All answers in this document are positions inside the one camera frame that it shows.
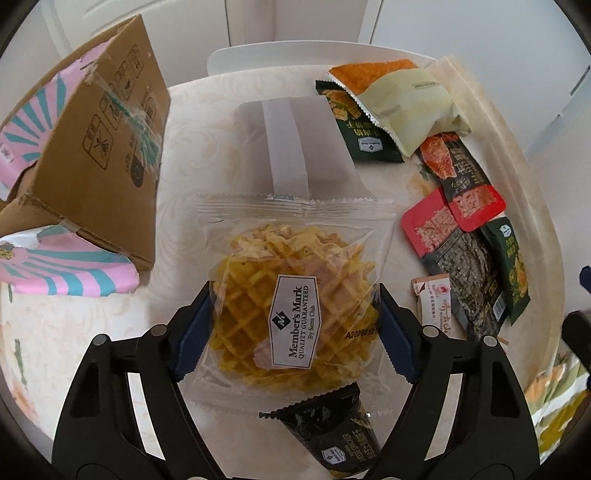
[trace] door panel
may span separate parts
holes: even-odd
[[[591,61],[553,0],[384,0],[372,43],[455,54],[523,148],[568,104]]]
[[[220,0],[41,1],[47,4],[48,25],[59,26],[53,28],[54,36],[61,33],[70,49],[125,18],[142,14],[168,86],[207,76],[209,54],[229,46],[226,10]],[[64,43],[60,38],[54,41]]]

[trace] blue gripper pad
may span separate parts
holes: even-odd
[[[579,281],[581,282],[582,287],[591,293],[591,267],[587,266],[581,270]]]
[[[414,362],[413,345],[383,300],[379,306],[378,324],[379,338],[396,373],[415,384],[418,381],[419,368]]]
[[[208,293],[176,347],[178,356],[174,363],[174,376],[177,382],[197,368],[211,335],[212,308]]]

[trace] table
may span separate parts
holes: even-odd
[[[98,333],[118,340],[142,335],[166,323],[189,304],[207,280],[210,268],[194,205],[197,192],[250,193],[243,185],[246,166],[233,134],[232,115],[243,102],[282,96],[315,95],[314,80],[329,66],[292,66],[228,73],[170,89],[172,104],[166,127],[157,199],[157,249],[154,269],[142,275],[132,295],[101,299],[15,295],[0,292],[3,341],[0,363],[15,397],[39,428],[53,437],[61,405],[89,342]],[[551,361],[560,334],[564,287],[560,248],[539,188],[527,161],[496,109],[475,80],[453,60],[440,61],[433,73],[468,116],[480,162],[505,197],[508,215],[524,254],[532,302],[508,332],[508,355],[526,387]],[[410,161],[364,164],[359,174],[375,195],[392,197],[398,217],[434,188]],[[424,270],[398,223],[382,281],[396,300],[416,310],[410,280]],[[376,412],[384,441],[399,415],[410,387],[390,367],[385,375],[395,393]],[[139,428],[147,450],[158,454],[139,375],[131,374]],[[192,400],[199,389],[191,376],[181,384],[191,414],[208,447],[227,476],[271,479],[329,478],[279,422]],[[450,382],[440,428],[431,453],[444,448],[454,415]]]

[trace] chair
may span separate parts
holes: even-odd
[[[295,40],[221,48],[207,61],[209,76],[263,67],[342,65],[366,61],[410,59],[426,67],[435,59],[395,48],[344,41]]]

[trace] metal pin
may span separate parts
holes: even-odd
[[[164,325],[163,323],[159,323],[158,325],[154,325],[150,329],[150,333],[152,335],[154,335],[155,337],[159,337],[159,336],[164,335],[167,330],[168,330],[168,328],[166,327],[166,325]]]
[[[497,344],[496,338],[491,337],[490,335],[486,335],[484,337],[484,344],[487,346],[496,346],[496,344]]]
[[[105,343],[107,341],[107,336],[104,333],[99,333],[97,336],[95,336],[92,339],[92,345],[102,345],[103,343]]]
[[[439,330],[437,330],[433,325],[427,325],[423,328],[423,333],[428,337],[435,338],[439,335]]]

